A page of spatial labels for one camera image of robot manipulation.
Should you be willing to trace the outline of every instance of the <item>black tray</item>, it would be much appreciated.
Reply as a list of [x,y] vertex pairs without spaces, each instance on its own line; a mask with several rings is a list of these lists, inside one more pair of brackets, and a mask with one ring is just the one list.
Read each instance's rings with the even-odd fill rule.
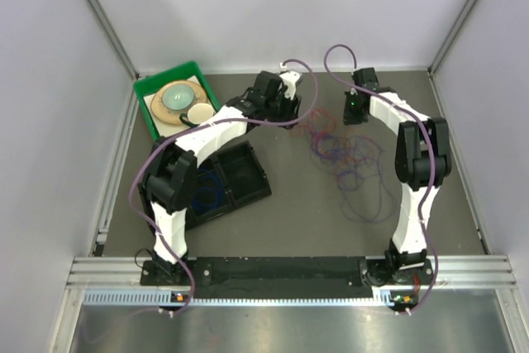
[[186,230],[272,194],[248,141],[211,155],[198,168],[198,191],[186,212]]

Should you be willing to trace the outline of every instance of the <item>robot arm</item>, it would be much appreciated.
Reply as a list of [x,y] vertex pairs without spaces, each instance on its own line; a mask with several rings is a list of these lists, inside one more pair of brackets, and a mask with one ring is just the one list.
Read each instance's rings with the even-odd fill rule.
[[422,233],[418,214],[419,202],[427,189],[430,160],[417,122],[395,108],[406,109],[422,121],[433,145],[436,169],[434,186],[422,206],[424,226],[427,227],[432,202],[439,188],[451,171],[448,125],[443,118],[430,118],[417,112],[402,100],[391,88],[381,88],[373,68],[359,69],[353,73],[355,85],[367,88],[391,100],[360,93],[354,89],[346,92],[344,109],[345,124],[368,121],[368,115],[379,119],[397,136],[395,171],[403,186],[397,230],[385,253],[389,273],[422,267],[427,256],[427,243]]
[[[215,122],[232,118],[271,122],[296,119],[301,102],[296,95],[296,87],[301,83],[301,77],[293,71],[284,71],[279,75],[261,72],[253,87],[242,96],[228,101],[215,116],[203,123],[211,127],[178,138],[147,169],[140,186],[144,210],[156,221],[179,257],[188,250],[184,238],[185,213],[197,190],[197,168],[227,142],[255,127],[255,124],[247,122]],[[155,253],[170,264],[176,263],[159,236],[156,236]]]

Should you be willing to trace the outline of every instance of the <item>metal surface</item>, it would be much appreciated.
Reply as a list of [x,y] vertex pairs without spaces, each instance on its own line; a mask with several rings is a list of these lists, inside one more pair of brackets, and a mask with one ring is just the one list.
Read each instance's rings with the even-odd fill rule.
[[446,55],[448,54],[448,51],[450,51],[450,48],[452,47],[452,44],[455,41],[455,38],[459,35],[470,13],[472,12],[472,10],[474,10],[474,7],[477,2],[478,0],[467,0],[465,5],[461,9],[459,16],[455,19],[454,25],[451,27],[450,31],[448,32],[448,35],[445,38],[445,41],[443,41],[441,48],[439,49],[436,54],[436,57],[431,63],[431,67],[429,70],[433,74],[437,73],[437,71],[441,67],[441,64],[445,59]]
[[497,290],[499,306],[516,353],[529,352],[529,335],[524,303],[520,291]]
[[[503,255],[442,256],[436,289],[512,289],[516,280]],[[132,258],[76,258],[67,289],[152,289],[140,286],[141,270]]]
[[59,316],[55,325],[50,352],[62,353],[69,351],[72,339],[74,338],[74,332],[79,319],[83,299],[83,290],[67,289],[64,291],[64,297],[60,304]]
[[83,307],[72,351],[514,351],[493,291],[436,291],[411,317],[387,308],[190,308],[174,319],[156,311],[125,318],[137,309]]
[[122,178],[123,167],[125,165],[126,153],[131,142],[131,135],[134,126],[134,120],[138,112],[138,102],[134,90],[131,89],[127,99],[126,111],[123,115],[119,136],[117,138],[116,149],[108,175],[103,199],[98,212],[98,229],[94,237],[95,244],[104,245],[107,241],[108,227],[112,220],[112,212],[116,203],[117,189]]
[[137,79],[138,73],[136,72],[134,65],[132,64],[131,59],[125,51],[119,37],[117,37],[112,24],[108,20],[107,15],[102,9],[101,4],[98,0],[86,0],[90,9],[93,12],[93,15],[96,17],[100,27],[108,38],[111,47],[114,49],[117,58],[121,61],[123,68],[131,76],[131,79]]

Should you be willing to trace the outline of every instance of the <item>enclosure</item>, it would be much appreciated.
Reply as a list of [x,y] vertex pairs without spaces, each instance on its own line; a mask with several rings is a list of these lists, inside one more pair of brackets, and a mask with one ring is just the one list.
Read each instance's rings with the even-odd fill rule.
[[[3,4],[5,351],[529,351],[525,0]],[[427,228],[429,258],[432,247],[439,255],[429,299],[411,317],[392,316],[384,288],[342,300],[196,298],[176,318],[159,314],[170,291],[141,285],[138,268],[155,236],[127,200],[155,140],[133,85],[191,60],[217,111],[290,58],[314,70],[319,92],[309,109],[311,74],[288,65],[303,73],[307,118],[227,146],[249,142],[271,194],[188,230],[190,256],[388,249],[403,195],[397,137],[373,118],[343,125],[349,89],[323,66],[335,43],[352,47],[359,69],[374,67],[380,86],[448,121],[453,164]],[[351,80],[343,49],[329,67]],[[353,160],[348,179],[337,145]]]

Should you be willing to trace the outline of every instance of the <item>cable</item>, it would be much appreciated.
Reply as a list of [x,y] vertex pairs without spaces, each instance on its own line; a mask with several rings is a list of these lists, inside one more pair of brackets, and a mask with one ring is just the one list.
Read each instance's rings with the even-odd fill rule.
[[[193,210],[199,211],[199,212],[207,212],[208,210],[214,210],[218,208],[218,206],[221,204],[222,201],[222,195],[224,194],[224,188],[222,187],[222,182],[220,179],[209,169],[198,169],[198,172],[202,172],[206,175],[202,175],[202,178],[200,180],[204,179],[213,179],[215,183],[217,184],[217,190],[213,188],[199,188],[197,190],[197,193],[195,194],[195,197],[193,198],[193,201],[191,203]],[[215,195],[215,202],[214,203],[200,203],[198,201],[198,195],[201,192],[211,192]]]
[[[300,122],[301,120],[303,120],[306,116],[308,116],[310,114],[310,112],[313,110],[314,106],[316,105],[317,95],[318,95],[317,78],[316,78],[316,75],[314,74],[314,72],[312,72],[311,67],[308,66],[308,64],[306,64],[305,62],[303,62],[301,60],[288,59],[288,60],[284,61],[284,64],[288,64],[288,63],[292,63],[292,62],[294,62],[296,64],[300,64],[301,66],[303,66],[308,71],[308,73],[312,76],[312,80],[314,81],[314,97],[312,99],[312,103],[311,103],[309,109],[302,116],[300,116],[300,117],[298,117],[298,118],[296,118],[296,119],[294,119],[292,121],[289,121],[289,122],[267,122],[267,121],[263,121],[263,120],[255,120],[255,119],[246,119],[246,118],[233,117],[233,118],[228,118],[228,119],[222,119],[222,120],[215,121],[214,124],[218,125],[218,124],[229,123],[229,122],[246,122],[246,123],[253,123],[253,124],[257,124],[257,125],[261,125],[261,126],[290,126],[290,125],[296,124],[296,123]],[[136,191],[136,187],[138,186],[138,184],[140,183],[141,179],[143,178],[143,175],[144,175],[145,171],[147,170],[147,168],[149,167],[150,163],[153,161],[153,159],[162,150],[164,150],[167,146],[173,144],[177,139],[179,139],[182,136],[186,136],[187,134],[195,132],[195,131],[205,130],[205,129],[211,127],[211,126],[213,126],[213,124],[202,124],[200,126],[196,126],[194,128],[191,128],[191,129],[188,129],[188,130],[184,130],[184,131],[181,131],[181,132],[179,132],[177,134],[174,134],[173,136],[169,137],[167,140],[162,142],[160,144],[160,146],[158,146],[155,150],[153,150],[153,152],[149,155],[149,157],[147,158],[145,163],[141,166],[140,170],[138,171],[137,176],[132,181],[131,188],[129,189],[129,194],[128,194],[128,202],[129,202],[129,205],[131,206],[132,210],[136,214],[138,214],[141,218],[143,218],[145,221],[147,221],[154,228],[155,234],[160,238],[160,241],[161,241],[162,245],[174,257],[174,259],[177,261],[177,263],[180,266],[182,266],[182,269],[185,271],[185,273],[189,277],[190,284],[191,284],[190,290],[189,290],[189,297],[183,303],[183,306],[180,307],[180,309],[175,312],[175,315],[179,315],[180,313],[184,312],[189,307],[189,304],[191,303],[191,300],[193,299],[193,295],[194,295],[194,292],[195,292],[195,287],[196,287],[195,279],[194,279],[193,274],[191,273],[191,270],[189,269],[189,267],[185,264],[185,262],[183,262],[180,259],[180,257],[176,254],[176,252],[174,252],[174,250],[171,248],[169,243],[165,240],[165,236],[163,235],[162,231],[160,230],[160,227],[158,227],[156,222],[154,220],[152,220],[147,214],[145,214],[143,211],[141,211],[134,204],[134,192]]]
[[390,104],[392,107],[394,107],[398,111],[400,111],[402,113],[405,113],[408,116],[410,116],[415,122],[417,122],[417,124],[419,126],[419,129],[421,130],[422,136],[424,137],[424,141],[426,142],[426,145],[427,145],[428,158],[430,160],[430,176],[428,178],[427,190],[425,191],[424,195],[421,198],[421,201],[419,202],[418,214],[419,214],[419,219],[420,219],[420,222],[421,222],[422,234],[424,235],[424,240],[426,241],[427,245],[429,245],[430,248],[431,248],[431,252],[432,252],[433,257],[434,257],[435,267],[434,267],[433,276],[431,278],[430,284],[428,285],[427,291],[422,296],[422,299],[417,303],[417,306],[415,306],[409,312],[411,314],[412,312],[416,312],[416,310],[421,308],[422,305],[424,304],[424,302],[430,296],[431,291],[433,290],[433,286],[436,283],[438,269],[439,269],[439,258],[438,258],[438,255],[436,253],[436,249],[433,246],[433,244],[431,243],[430,238],[429,238],[429,236],[427,234],[427,229],[426,229],[426,227],[424,225],[424,216],[422,215],[422,206],[424,205],[425,201],[428,198],[428,195],[430,194],[430,192],[431,192],[431,190],[433,188],[435,177],[436,177],[436,173],[435,173],[436,160],[435,160],[435,156],[434,156],[434,153],[433,153],[433,146],[431,144],[431,140],[430,140],[430,137],[428,135],[427,129],[424,127],[424,124],[422,123],[421,119],[419,119],[415,114],[413,114],[412,112],[408,111],[407,109],[404,109],[404,108],[400,107],[399,105],[395,104],[390,99],[387,99],[385,96],[380,95],[379,93],[376,93],[375,91],[369,90],[367,88],[364,88],[364,87],[361,87],[361,86],[357,86],[356,84],[353,84],[352,82],[348,82],[348,81],[346,81],[344,79],[340,79],[338,76],[336,76],[335,74],[333,74],[331,72],[331,70],[329,69],[329,65],[327,64],[327,59],[329,58],[329,54],[331,53],[331,51],[333,51],[334,49],[336,49],[338,47],[341,47],[342,49],[345,49],[345,50],[347,50],[350,53],[350,55],[353,57],[353,64],[354,64],[355,69],[356,69],[357,63],[356,63],[355,52],[348,45],[337,44],[337,45],[333,45],[329,50],[327,50],[326,53],[325,53],[325,56],[323,57],[323,66],[324,66],[325,70],[327,71],[327,73],[334,80],[336,80],[337,82],[340,82],[340,83],[344,84],[345,86],[348,86],[348,87],[353,88],[353,89],[355,89],[357,91],[360,91],[361,93],[366,93],[366,94],[372,95],[372,96],[374,96],[374,97],[376,97],[376,98],[378,98],[378,99]]
[[[355,222],[380,223],[387,221],[396,209],[396,198],[389,191],[382,175],[381,157],[384,152],[375,140],[360,134],[335,134],[336,119],[325,109],[315,109],[304,123],[291,130],[292,136],[305,132],[309,140],[311,160],[320,170],[335,177],[336,186],[342,195],[341,212],[345,218]],[[349,201],[349,193],[359,191],[370,179],[379,179],[378,210],[372,217],[359,213]],[[380,217],[383,211],[383,194],[390,197],[391,211]]]
[[143,269],[142,266],[140,266],[140,264],[138,264],[138,255],[142,252],[142,251],[146,251],[149,253],[150,257],[152,258],[152,251],[151,250],[148,250],[146,248],[140,248],[138,250],[138,252],[136,252],[136,254],[134,255],[134,263],[136,264],[136,266],[140,269]]
[[419,280],[419,276],[415,273],[413,275],[413,295],[418,297],[419,291],[421,291],[421,280]]

